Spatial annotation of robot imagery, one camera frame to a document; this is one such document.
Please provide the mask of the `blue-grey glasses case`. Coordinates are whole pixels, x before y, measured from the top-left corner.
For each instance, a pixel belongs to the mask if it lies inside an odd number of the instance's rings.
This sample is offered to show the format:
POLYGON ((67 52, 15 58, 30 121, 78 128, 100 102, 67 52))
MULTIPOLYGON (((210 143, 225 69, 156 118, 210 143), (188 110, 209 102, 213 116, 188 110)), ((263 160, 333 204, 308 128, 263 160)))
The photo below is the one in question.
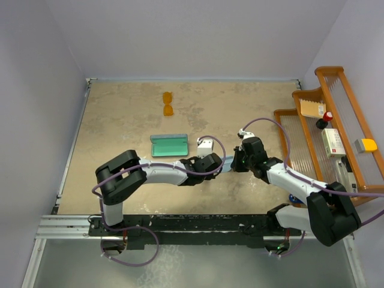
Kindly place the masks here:
POLYGON ((188 155, 187 134, 155 134, 150 136, 152 157, 181 157, 188 155))

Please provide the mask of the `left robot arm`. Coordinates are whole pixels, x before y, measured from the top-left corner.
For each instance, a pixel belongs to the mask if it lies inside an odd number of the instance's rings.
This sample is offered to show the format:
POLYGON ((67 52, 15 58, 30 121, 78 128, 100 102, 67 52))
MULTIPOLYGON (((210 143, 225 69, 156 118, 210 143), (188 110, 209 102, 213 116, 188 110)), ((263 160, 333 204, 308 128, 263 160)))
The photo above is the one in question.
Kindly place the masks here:
POLYGON ((127 150, 95 171, 101 191, 103 229, 110 235, 123 230, 123 202, 145 184, 195 186, 214 179, 221 171, 222 159, 216 153, 174 162, 141 159, 135 150, 127 150))

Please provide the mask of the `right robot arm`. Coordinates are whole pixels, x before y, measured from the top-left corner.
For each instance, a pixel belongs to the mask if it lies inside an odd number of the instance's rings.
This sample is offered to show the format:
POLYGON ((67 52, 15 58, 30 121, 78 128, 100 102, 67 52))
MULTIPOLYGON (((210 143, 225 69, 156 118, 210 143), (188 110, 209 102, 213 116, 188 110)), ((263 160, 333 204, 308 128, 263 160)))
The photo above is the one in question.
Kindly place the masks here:
POLYGON ((235 172, 252 172, 257 179, 288 191, 306 207, 283 205, 267 219, 274 235, 287 228, 312 233, 330 247, 362 226, 346 190, 339 182, 327 184, 300 174, 276 157, 269 157, 260 138, 240 136, 231 167, 235 172))

